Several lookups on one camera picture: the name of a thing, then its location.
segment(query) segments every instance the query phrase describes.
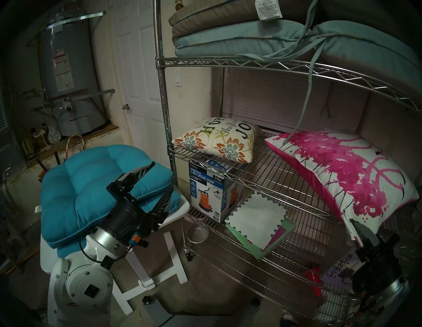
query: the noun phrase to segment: utility pump box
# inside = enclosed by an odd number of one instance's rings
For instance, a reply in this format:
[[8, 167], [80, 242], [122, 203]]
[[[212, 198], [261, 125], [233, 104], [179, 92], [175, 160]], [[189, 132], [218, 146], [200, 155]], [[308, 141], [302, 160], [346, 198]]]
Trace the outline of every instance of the utility pump box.
[[[237, 172], [236, 168], [224, 166], [212, 159], [204, 160], [204, 162], [234, 175]], [[239, 169], [244, 169], [247, 166], [247, 164], [240, 165]], [[244, 188], [243, 185], [239, 185], [223, 175], [192, 163], [189, 164], [189, 178], [192, 206], [217, 222], [223, 222], [227, 218], [239, 202]]]

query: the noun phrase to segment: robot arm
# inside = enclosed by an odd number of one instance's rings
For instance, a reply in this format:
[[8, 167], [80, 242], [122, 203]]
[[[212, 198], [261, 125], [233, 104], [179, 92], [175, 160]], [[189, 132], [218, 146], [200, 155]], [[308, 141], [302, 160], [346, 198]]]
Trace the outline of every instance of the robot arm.
[[166, 189], [154, 208], [146, 213], [130, 191], [154, 167], [137, 168], [122, 174], [107, 186], [116, 204], [97, 227], [86, 236], [80, 251], [59, 258], [51, 272], [49, 322], [59, 325], [109, 325], [109, 306], [113, 289], [110, 268], [135, 245], [148, 246], [141, 238], [157, 231], [168, 216], [173, 187]]
[[363, 247], [356, 250], [356, 255], [364, 262], [352, 276], [353, 292], [361, 298], [356, 315], [368, 310], [380, 314], [396, 298], [405, 296], [403, 290], [408, 289], [407, 279], [394, 253], [400, 239], [395, 233], [384, 242], [366, 226], [352, 223], [363, 242]]

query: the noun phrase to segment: cushion tag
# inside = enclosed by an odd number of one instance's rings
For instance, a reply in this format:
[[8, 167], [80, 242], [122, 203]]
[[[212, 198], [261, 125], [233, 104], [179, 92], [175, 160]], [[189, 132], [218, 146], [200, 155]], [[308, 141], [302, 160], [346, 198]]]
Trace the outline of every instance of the cushion tag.
[[260, 20], [283, 18], [278, 0], [255, 0], [255, 8]]

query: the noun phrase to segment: water heater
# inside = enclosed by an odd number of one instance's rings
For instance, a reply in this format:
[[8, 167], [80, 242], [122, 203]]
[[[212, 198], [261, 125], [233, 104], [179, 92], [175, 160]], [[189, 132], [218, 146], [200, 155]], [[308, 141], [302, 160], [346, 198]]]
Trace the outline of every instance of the water heater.
[[50, 15], [41, 33], [42, 77], [51, 105], [46, 110], [54, 113], [63, 136], [83, 134], [106, 122], [86, 19], [94, 16], [73, 3]]

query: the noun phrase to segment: orange pump image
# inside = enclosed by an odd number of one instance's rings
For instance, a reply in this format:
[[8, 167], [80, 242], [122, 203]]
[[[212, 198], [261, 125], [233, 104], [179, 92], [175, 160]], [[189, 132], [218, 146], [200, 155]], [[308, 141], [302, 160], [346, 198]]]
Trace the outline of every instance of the orange pump image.
[[208, 188], [208, 190], [202, 191], [200, 189], [198, 189], [199, 192], [201, 192], [201, 200], [199, 201], [199, 206], [205, 210], [206, 212], [211, 212], [212, 208], [208, 203], [208, 191], [210, 190], [210, 188]]
[[230, 198], [229, 207], [231, 207], [233, 205], [233, 203], [236, 201], [237, 195], [238, 195], [238, 193], [237, 193], [237, 186], [235, 186], [235, 187], [233, 187], [233, 190], [232, 190], [232, 196]]

